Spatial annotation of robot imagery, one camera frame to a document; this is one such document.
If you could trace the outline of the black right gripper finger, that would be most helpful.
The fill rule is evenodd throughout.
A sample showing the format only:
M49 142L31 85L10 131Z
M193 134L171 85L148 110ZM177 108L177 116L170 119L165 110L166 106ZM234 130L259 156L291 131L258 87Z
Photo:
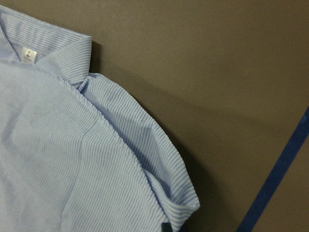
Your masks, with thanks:
M173 232L171 224L170 223L162 223L161 224L161 232Z

